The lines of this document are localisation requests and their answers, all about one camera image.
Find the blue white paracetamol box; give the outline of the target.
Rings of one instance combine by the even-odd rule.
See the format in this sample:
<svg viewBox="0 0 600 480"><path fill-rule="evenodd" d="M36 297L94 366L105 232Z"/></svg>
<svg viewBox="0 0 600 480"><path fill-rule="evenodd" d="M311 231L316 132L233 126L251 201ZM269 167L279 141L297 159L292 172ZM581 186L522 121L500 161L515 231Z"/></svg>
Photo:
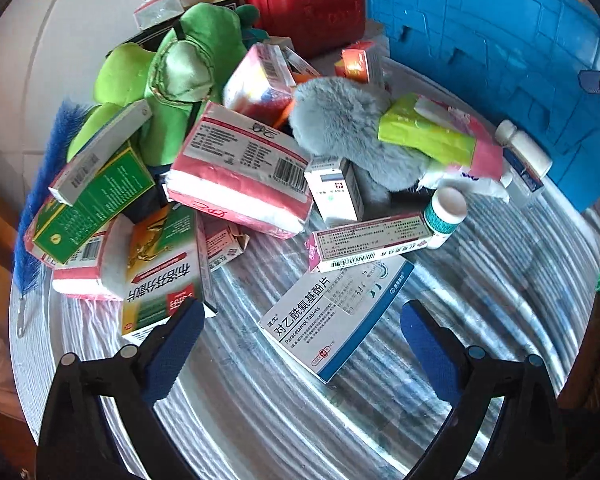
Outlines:
<svg viewBox="0 0 600 480"><path fill-rule="evenodd" d="M387 311L414 270L402 256L306 273L260 318L269 341L329 382Z"/></svg>

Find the teal label pill bottle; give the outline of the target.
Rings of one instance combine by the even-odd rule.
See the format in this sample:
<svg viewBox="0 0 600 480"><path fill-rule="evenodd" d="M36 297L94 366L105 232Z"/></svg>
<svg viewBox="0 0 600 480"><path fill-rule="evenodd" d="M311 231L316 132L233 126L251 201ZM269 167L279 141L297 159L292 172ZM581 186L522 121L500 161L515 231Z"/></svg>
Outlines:
<svg viewBox="0 0 600 480"><path fill-rule="evenodd" d="M432 233L427 247L440 248L465 220L467 213L467 202L460 191L449 186L438 188L424 210L424 220Z"/></svg>

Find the pink white long medicine box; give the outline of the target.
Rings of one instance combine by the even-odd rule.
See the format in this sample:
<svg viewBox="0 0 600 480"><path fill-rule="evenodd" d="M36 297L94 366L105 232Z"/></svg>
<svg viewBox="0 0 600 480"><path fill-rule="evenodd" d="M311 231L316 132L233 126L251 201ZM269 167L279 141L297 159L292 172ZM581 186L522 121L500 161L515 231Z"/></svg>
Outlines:
<svg viewBox="0 0 600 480"><path fill-rule="evenodd" d="M419 250L432 231L422 214L400 214L313 232L309 271L330 272Z"/></svg>

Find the small white medicine box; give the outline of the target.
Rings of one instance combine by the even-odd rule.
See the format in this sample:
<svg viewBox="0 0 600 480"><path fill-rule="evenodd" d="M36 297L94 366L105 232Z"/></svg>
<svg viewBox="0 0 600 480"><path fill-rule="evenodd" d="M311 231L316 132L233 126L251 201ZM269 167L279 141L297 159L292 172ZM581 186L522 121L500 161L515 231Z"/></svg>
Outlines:
<svg viewBox="0 0 600 480"><path fill-rule="evenodd" d="M304 172L314 203L328 226L360 222L364 205L353 165L345 158L314 156Z"/></svg>

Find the green pink wipes pack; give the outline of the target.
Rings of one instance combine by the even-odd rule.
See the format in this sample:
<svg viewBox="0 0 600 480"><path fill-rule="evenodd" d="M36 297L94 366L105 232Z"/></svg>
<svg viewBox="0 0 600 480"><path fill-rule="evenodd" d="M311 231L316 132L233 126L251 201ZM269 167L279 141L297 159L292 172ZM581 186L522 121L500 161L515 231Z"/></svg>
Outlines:
<svg viewBox="0 0 600 480"><path fill-rule="evenodd" d="M471 177L500 180L504 174L503 148L479 119L422 94L407 93L389 107L380 118L378 139L414 148Z"/></svg>

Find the green yellow medicine box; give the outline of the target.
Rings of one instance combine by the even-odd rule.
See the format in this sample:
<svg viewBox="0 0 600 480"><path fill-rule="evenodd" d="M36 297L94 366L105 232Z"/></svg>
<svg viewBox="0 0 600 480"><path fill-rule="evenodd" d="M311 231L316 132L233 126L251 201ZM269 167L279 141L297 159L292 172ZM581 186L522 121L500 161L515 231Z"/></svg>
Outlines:
<svg viewBox="0 0 600 480"><path fill-rule="evenodd" d="M201 213L170 203L132 229L121 336L131 344L141 344L189 297L202 303L207 318L218 314Z"/></svg>

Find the small pink crumpled box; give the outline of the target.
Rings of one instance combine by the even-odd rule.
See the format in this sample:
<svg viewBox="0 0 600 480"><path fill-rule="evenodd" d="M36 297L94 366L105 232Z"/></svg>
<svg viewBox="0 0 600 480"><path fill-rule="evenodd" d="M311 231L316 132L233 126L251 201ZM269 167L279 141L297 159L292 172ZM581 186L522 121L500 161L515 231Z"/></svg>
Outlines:
<svg viewBox="0 0 600 480"><path fill-rule="evenodd" d="M241 226L208 214L204 215L204 232L211 272L241 256L250 241Z"/></svg>

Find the green rectangular box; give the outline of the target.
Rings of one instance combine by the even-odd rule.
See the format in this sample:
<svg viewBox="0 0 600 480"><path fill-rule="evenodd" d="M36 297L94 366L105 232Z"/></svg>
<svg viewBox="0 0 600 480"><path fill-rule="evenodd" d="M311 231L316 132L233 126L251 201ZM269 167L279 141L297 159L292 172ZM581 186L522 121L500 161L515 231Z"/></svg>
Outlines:
<svg viewBox="0 0 600 480"><path fill-rule="evenodd" d="M87 240L154 186L134 143L125 142L72 206L47 197L24 234L24 247L48 266L67 262Z"/></svg>

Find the long white barcode box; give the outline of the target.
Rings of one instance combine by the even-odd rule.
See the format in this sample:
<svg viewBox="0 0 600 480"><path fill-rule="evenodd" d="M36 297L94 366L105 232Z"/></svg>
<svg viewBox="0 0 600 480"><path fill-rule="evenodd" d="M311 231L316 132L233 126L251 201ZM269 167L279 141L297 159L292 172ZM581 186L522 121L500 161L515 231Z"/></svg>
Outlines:
<svg viewBox="0 0 600 480"><path fill-rule="evenodd" d="M99 170L151 116L144 99L127 106L114 103L96 106L71 141L66 166L48 187L53 198L73 206Z"/></svg>

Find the white pill bottle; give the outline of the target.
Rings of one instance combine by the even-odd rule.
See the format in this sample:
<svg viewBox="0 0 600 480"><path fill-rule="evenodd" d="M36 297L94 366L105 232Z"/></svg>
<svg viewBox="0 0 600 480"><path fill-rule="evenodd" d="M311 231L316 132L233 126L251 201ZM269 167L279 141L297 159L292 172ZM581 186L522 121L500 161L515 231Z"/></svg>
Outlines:
<svg viewBox="0 0 600 480"><path fill-rule="evenodd" d="M524 130L505 119L494 132L495 140L503 147L503 156L513 176L512 184L520 197L531 198L544 191L543 179L553 161Z"/></svg>

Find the blue feather duster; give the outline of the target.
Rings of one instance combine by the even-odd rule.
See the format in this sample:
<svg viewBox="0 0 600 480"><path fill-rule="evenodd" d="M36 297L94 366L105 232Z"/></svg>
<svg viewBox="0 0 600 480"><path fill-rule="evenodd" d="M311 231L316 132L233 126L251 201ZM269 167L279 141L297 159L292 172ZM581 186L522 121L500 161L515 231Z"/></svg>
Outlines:
<svg viewBox="0 0 600 480"><path fill-rule="evenodd" d="M66 164L68 149L71 141L84 126L91 113L91 107L70 100L60 104L56 113L50 137L38 173L33 181L31 191L24 202L20 214L18 233L14 250L14 273L12 282L17 289L17 327L16 335L24 335L24 306L27 294L34 289L40 274L40 265L35 256L27 251L24 234L33 222L38 210L46 198L50 196L48 186L53 182L59 171Z"/></svg>

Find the grey fluffy plush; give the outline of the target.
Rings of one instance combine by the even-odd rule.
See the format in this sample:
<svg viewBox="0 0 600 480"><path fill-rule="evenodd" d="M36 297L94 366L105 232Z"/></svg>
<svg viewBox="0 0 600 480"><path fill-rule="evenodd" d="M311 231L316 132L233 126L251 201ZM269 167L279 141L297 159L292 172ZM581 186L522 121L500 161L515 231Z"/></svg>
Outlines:
<svg viewBox="0 0 600 480"><path fill-rule="evenodd" d="M381 202L416 185L430 164L422 152L378 138L380 118L390 106L390 94L372 84L314 78L294 92L289 123L306 152L352 162L363 194Z"/></svg>

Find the green plush frog toy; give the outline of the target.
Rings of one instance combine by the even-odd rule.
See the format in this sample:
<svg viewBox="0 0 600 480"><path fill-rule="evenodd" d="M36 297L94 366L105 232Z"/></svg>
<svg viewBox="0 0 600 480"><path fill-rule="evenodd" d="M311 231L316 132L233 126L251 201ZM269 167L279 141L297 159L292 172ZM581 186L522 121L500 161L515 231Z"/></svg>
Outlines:
<svg viewBox="0 0 600 480"><path fill-rule="evenodd" d="M251 4L232 10L197 3L173 23L155 52L135 42L110 51L94 82L94 101L147 101L152 116L140 128L137 153L153 172L173 164L206 103L222 102L224 86L247 54L245 41L266 36L253 28L259 18Z"/></svg>

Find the orange white medicine box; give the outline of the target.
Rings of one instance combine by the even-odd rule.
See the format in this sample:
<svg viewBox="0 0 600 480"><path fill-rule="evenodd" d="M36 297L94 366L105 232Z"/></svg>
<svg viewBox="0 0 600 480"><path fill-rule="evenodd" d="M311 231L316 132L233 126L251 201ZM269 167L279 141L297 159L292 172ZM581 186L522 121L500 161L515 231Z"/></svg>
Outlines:
<svg viewBox="0 0 600 480"><path fill-rule="evenodd" d="M380 88L385 84L381 48L372 40L361 40L342 49L334 69L336 76L361 84L374 84Z"/></svg>

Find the blue plastic crate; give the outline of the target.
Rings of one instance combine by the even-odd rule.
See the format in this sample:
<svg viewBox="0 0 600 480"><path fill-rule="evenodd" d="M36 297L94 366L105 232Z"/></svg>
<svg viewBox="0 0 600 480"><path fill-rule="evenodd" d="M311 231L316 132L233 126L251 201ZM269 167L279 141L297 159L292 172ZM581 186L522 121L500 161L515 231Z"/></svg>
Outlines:
<svg viewBox="0 0 600 480"><path fill-rule="evenodd" d="M571 205L600 198L600 18L577 0L366 0L393 60L437 81L493 125L508 119L553 162Z"/></svg>

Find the red mini suitcase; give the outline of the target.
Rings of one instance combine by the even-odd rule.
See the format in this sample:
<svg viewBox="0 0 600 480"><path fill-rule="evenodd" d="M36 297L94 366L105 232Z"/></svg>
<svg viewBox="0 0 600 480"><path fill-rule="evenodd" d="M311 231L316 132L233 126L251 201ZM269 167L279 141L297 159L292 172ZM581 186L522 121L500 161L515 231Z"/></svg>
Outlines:
<svg viewBox="0 0 600 480"><path fill-rule="evenodd" d="M302 58L314 58L364 36L365 0L246 0L260 12L259 27L291 39Z"/></svg>

